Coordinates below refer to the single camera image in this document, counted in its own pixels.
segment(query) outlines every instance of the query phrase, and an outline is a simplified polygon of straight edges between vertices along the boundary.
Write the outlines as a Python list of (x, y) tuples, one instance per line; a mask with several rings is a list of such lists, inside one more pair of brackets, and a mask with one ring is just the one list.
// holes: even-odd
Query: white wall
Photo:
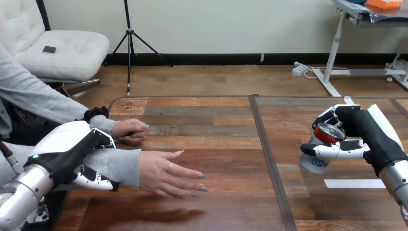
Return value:
[[(51, 28), (100, 32), (112, 52), (127, 29), (122, 0), (44, 0)], [(159, 53), (328, 53), (331, 0), (129, 0), (136, 33)], [(339, 52), (394, 53), (403, 28), (346, 21)], [(141, 42), (136, 52), (151, 52)], [(127, 43), (118, 52), (127, 52)]]

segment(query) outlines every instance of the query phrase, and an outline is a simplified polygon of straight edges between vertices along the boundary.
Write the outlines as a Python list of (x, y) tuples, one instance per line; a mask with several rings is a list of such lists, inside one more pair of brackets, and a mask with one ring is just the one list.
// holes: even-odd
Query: robotic arm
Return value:
[(364, 158), (401, 207), (401, 215), (408, 225), (408, 155), (378, 106), (363, 110), (355, 104), (336, 105), (321, 114), (312, 128), (316, 130), (321, 123), (334, 125), (333, 129), (341, 129), (348, 137), (362, 140), (302, 144), (302, 152), (329, 159)]
[(0, 231), (18, 229), (43, 197), (60, 184), (75, 183), (88, 189), (117, 191), (119, 183), (83, 165), (95, 148), (116, 148), (113, 139), (86, 121), (60, 125), (32, 150), (24, 166), (0, 142), (0, 150), (16, 176), (0, 186)]

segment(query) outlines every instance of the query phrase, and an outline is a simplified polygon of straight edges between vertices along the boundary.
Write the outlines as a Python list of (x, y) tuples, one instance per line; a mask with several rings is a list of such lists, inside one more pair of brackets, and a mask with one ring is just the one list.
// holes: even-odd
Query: white desk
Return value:
[(337, 12), (340, 13), (340, 22), (337, 27), (336, 35), (334, 36), (333, 45), (327, 62), (324, 74), (319, 69), (313, 69), (313, 73), (317, 79), (322, 83), (324, 88), (333, 97), (340, 97), (341, 95), (330, 83), (330, 76), (351, 76), (351, 75), (390, 75), (394, 80), (400, 83), (408, 90), (408, 70), (393, 70), (393, 69), (358, 69), (358, 70), (332, 70), (334, 59), (340, 44), (343, 24), (347, 19), (356, 26), (377, 26), (377, 27), (397, 27), (408, 26), (408, 19), (395, 21), (380, 21), (372, 23), (370, 20), (368, 9), (359, 4), (348, 2), (347, 0), (333, 0), (337, 7)]

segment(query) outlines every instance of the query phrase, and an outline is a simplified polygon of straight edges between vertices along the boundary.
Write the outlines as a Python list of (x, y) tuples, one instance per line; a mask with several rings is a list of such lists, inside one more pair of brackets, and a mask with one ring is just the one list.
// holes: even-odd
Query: desk leg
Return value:
[(323, 84), (324, 88), (329, 92), (331, 96), (340, 97), (341, 95), (336, 91), (333, 85), (329, 82), (330, 74), (333, 69), (334, 59), (336, 58), (337, 50), (339, 49), (340, 38), (342, 36), (343, 24), (345, 20), (345, 12), (340, 12), (340, 22), (337, 26), (337, 32), (334, 36), (332, 48), (330, 50), (329, 60), (327, 61), (326, 70), (324, 71), (324, 76), (320, 70), (313, 70), (318, 80)]
[(391, 77), (408, 90), (408, 65), (405, 69), (405, 75), (391, 75)]

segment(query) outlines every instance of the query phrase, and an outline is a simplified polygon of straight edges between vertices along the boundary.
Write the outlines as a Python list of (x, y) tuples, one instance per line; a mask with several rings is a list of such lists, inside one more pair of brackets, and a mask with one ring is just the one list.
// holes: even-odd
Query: woman's right hand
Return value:
[(167, 198), (200, 197), (197, 191), (208, 189), (191, 179), (205, 179), (199, 171), (172, 164), (181, 152), (141, 151), (139, 156), (140, 188)]

